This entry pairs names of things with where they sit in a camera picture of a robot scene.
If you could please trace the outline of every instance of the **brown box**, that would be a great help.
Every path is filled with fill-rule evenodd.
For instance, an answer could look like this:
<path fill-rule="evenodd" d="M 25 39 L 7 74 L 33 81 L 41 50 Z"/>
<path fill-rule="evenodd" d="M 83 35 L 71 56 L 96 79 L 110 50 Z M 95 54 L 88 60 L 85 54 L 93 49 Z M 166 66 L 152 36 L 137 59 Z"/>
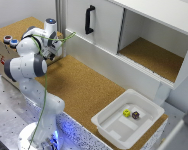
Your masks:
<path fill-rule="evenodd" d="M 19 57 L 18 53 L 16 52 L 16 49 L 10 48 L 9 45 L 6 45 L 3 43 L 3 38 L 6 35 L 11 35 L 13 39 L 17 39 L 20 41 L 23 33 L 29 28 L 30 26 L 36 26 L 38 28 L 43 29 L 44 28 L 44 23 L 37 20 L 34 17 L 29 17 L 24 20 L 18 21 L 16 23 L 13 23 L 11 25 L 8 25 L 6 27 L 0 28 L 0 74 L 7 79 L 9 82 L 11 82 L 14 86 L 18 88 L 18 83 L 13 82 L 11 79 L 9 79 L 5 73 L 4 73 L 4 63 L 8 59 L 12 59 L 15 57 Z M 63 35 L 60 32 L 57 32 L 57 36 L 59 39 L 63 38 Z M 55 57 L 54 61 L 47 60 L 47 64 L 51 65 L 55 61 L 59 60 L 62 58 L 60 57 Z"/>

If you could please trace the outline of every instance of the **cable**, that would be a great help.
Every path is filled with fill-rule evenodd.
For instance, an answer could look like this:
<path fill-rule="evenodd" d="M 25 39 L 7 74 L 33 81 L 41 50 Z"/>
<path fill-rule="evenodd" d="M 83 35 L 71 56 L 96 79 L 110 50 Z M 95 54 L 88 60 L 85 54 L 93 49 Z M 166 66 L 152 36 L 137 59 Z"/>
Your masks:
<path fill-rule="evenodd" d="M 75 34 L 76 34 L 76 33 L 73 32 L 73 33 L 71 33 L 68 37 L 66 37 L 65 39 L 50 39 L 50 38 L 46 38 L 46 37 L 40 36 L 40 35 L 32 35 L 33 37 L 31 37 L 31 39 L 34 41 L 34 43 L 36 44 L 36 47 L 37 47 L 37 48 L 39 49 L 39 51 L 40 51 L 40 54 L 43 56 L 43 53 L 41 52 L 41 49 L 40 49 L 38 43 L 37 43 L 36 40 L 34 39 L 34 36 L 38 36 L 38 37 L 45 38 L 45 39 L 49 39 L 49 40 L 53 40 L 53 41 L 61 41 L 61 42 L 62 42 L 61 46 L 62 46 L 68 39 L 72 38 Z M 44 112 L 44 109 L 45 109 L 46 95 L 47 95 L 47 72 L 46 72 L 46 74 L 45 74 L 45 96 L 44 96 L 43 109 L 42 109 L 42 111 L 41 111 L 41 115 L 40 115 L 39 120 L 38 120 L 38 123 L 37 123 L 37 125 L 36 125 L 36 128 L 35 128 L 34 134 L 33 134 L 33 136 L 32 136 L 31 142 L 30 142 L 30 144 L 29 144 L 28 150 L 29 150 L 30 147 L 31 147 L 31 144 L 32 144 L 33 139 L 34 139 L 34 136 L 35 136 L 35 134 L 36 134 L 38 125 L 39 125 L 39 123 L 40 123 L 41 117 L 42 117 L 43 112 Z"/>

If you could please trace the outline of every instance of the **yellow object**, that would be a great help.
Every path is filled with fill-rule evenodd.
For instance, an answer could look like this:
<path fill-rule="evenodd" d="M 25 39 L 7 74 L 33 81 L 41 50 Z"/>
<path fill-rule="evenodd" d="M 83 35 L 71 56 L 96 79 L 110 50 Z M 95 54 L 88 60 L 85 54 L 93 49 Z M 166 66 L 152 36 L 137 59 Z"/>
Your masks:
<path fill-rule="evenodd" d="M 129 111 L 129 109 L 125 109 L 124 111 L 123 111 L 123 115 L 125 116 L 125 117 L 128 117 L 128 116 L 130 116 L 130 111 Z"/>

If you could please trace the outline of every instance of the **wall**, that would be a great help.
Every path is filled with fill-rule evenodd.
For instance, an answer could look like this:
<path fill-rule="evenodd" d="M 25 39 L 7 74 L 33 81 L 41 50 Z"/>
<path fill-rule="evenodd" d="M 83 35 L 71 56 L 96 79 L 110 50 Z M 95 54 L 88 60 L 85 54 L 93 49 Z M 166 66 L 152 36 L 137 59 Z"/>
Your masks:
<path fill-rule="evenodd" d="M 30 16 L 56 19 L 55 0 L 0 0 L 0 28 Z"/>
<path fill-rule="evenodd" d="M 188 110 L 188 77 L 177 89 L 171 91 L 167 102 L 183 112 Z"/>

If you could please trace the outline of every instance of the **black handle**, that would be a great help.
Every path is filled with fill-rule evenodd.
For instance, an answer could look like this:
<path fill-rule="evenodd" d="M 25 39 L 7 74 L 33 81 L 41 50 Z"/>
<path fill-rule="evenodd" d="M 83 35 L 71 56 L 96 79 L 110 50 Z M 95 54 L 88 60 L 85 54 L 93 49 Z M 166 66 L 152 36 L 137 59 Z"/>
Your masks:
<path fill-rule="evenodd" d="M 90 28 L 90 12 L 95 10 L 95 7 L 90 5 L 90 8 L 86 10 L 86 24 L 85 24 L 85 31 L 86 34 L 92 33 L 94 30 Z"/>

